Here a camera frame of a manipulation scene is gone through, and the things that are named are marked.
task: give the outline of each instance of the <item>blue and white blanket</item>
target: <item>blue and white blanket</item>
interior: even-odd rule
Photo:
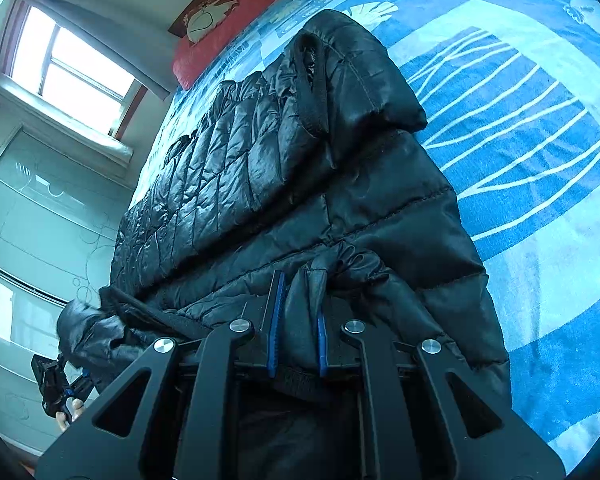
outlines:
[[[513,407],[570,471],[600,436],[596,0],[278,0],[175,94],[132,203],[219,82],[263,69],[324,8],[371,30],[424,106],[418,140],[491,277]]]

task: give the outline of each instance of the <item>silver screw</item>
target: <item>silver screw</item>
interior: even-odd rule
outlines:
[[[422,349],[427,354],[437,354],[442,350],[442,345],[437,342],[435,339],[425,339],[422,342]]]
[[[171,352],[171,350],[173,350],[174,346],[175,343],[173,342],[173,339],[163,337],[154,343],[154,350],[156,352],[160,352],[161,354],[168,354]]]
[[[229,323],[229,328],[233,332],[247,332],[247,330],[251,327],[251,322],[248,319],[234,319],[231,323]]]
[[[344,330],[351,334],[362,334],[365,331],[365,324],[359,319],[351,319],[344,324]]]

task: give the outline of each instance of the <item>black puffer jacket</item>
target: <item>black puffer jacket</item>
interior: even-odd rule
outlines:
[[[424,126],[378,40],[339,12],[314,16],[263,73],[222,83],[172,147],[120,226],[111,283],[129,297],[73,302],[62,351],[104,387],[157,333],[194,337],[235,319],[281,269],[285,367],[315,373],[317,317],[337,296],[396,339],[436,338],[510,402],[488,278],[454,190],[411,135]],[[333,395],[325,407],[247,393],[240,477],[351,478],[355,399]]]

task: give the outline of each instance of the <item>finger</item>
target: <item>finger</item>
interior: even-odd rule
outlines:
[[[84,407],[84,402],[82,402],[80,399],[74,399],[72,406],[74,407],[74,416],[72,417],[72,420],[76,420],[84,413],[86,408]]]
[[[66,421],[66,415],[63,412],[56,412],[56,422],[63,433],[69,427],[69,423]]]

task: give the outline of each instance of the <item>red pillow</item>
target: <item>red pillow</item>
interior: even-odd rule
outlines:
[[[224,21],[195,45],[192,45],[187,37],[181,38],[172,65],[180,85],[185,90],[190,89],[222,49],[274,1],[238,0],[239,5]]]

